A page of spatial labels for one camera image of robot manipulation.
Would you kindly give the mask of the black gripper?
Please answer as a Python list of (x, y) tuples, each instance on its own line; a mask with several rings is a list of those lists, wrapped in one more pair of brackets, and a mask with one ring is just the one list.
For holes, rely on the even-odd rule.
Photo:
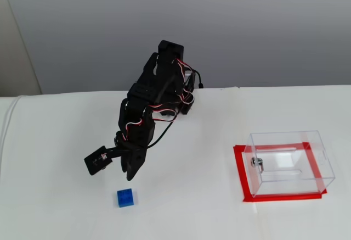
[(121, 169), (131, 181), (145, 162), (146, 149), (151, 142), (155, 122), (152, 111), (138, 112), (120, 110), (116, 132), (114, 156), (121, 157)]

